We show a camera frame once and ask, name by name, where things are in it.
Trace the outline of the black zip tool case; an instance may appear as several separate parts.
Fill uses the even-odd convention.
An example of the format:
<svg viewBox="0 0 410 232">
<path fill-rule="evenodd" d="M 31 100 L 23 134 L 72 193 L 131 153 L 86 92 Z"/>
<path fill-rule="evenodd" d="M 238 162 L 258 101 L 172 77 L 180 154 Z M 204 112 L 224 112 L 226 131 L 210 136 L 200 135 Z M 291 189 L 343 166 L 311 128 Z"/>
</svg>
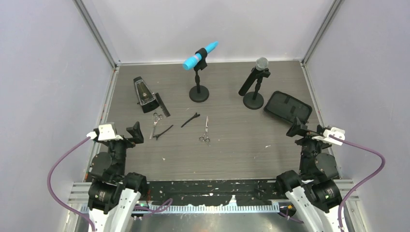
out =
<svg viewBox="0 0 410 232">
<path fill-rule="evenodd" d="M 265 105 L 264 111 L 291 124 L 296 118 L 302 124 L 306 124 L 313 109 L 310 105 L 287 93 L 275 91 Z"/>
</svg>

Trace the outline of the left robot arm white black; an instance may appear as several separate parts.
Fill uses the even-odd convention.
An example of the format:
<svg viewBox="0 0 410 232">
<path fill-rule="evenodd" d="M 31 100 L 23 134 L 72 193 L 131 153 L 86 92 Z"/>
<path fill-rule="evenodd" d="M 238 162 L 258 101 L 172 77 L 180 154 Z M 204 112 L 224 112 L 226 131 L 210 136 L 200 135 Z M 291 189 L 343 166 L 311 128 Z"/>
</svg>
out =
<svg viewBox="0 0 410 232">
<path fill-rule="evenodd" d="M 140 123 L 126 131 L 129 138 L 117 133 L 114 123 L 102 124 L 87 136 L 108 148 L 91 161 L 88 175 L 92 178 L 88 190 L 90 232 L 124 232 L 138 200 L 148 194 L 146 176 L 125 172 L 127 149 L 144 142 Z"/>
</svg>

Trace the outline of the silver scissors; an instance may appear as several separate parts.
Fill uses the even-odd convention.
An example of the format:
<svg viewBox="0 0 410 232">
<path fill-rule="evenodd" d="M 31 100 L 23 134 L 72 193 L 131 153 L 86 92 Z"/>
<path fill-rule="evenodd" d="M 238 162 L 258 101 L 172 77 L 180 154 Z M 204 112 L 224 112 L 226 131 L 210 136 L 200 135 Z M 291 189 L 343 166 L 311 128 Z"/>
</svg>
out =
<svg viewBox="0 0 410 232">
<path fill-rule="evenodd" d="M 157 125 L 157 123 L 158 123 L 161 119 L 163 119 L 163 115 L 162 115 L 162 114 L 158 114 L 158 113 L 154 113 L 154 114 L 153 114 L 153 120 L 154 120 L 154 122 L 153 122 L 152 131 L 151 131 L 151 134 L 150 134 L 149 139 L 152 139 L 152 138 L 153 138 L 154 133 L 155 133 L 155 129 L 156 129 L 156 125 Z"/>
<path fill-rule="evenodd" d="M 208 122 L 209 122 L 209 119 L 208 119 L 208 116 L 207 116 L 206 120 L 205 120 L 205 131 L 204 131 L 203 135 L 199 137 L 199 141 L 204 142 L 208 146 L 210 146 L 210 138 L 208 137 Z"/>
</svg>

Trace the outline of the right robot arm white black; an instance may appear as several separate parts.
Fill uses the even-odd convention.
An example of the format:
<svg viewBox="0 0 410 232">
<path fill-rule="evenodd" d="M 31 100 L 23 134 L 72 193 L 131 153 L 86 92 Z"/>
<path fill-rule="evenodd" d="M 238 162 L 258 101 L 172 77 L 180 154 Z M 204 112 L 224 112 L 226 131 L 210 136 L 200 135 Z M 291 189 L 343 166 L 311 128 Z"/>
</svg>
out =
<svg viewBox="0 0 410 232">
<path fill-rule="evenodd" d="M 295 117 L 286 135 L 300 136 L 295 141 L 301 146 L 300 164 L 298 172 L 290 170 L 276 177 L 278 196 L 291 201 L 308 231 L 347 232 L 342 194 L 335 183 L 339 178 L 336 159 L 325 152 L 343 144 L 345 131 L 320 125 L 312 131 Z"/>
</svg>

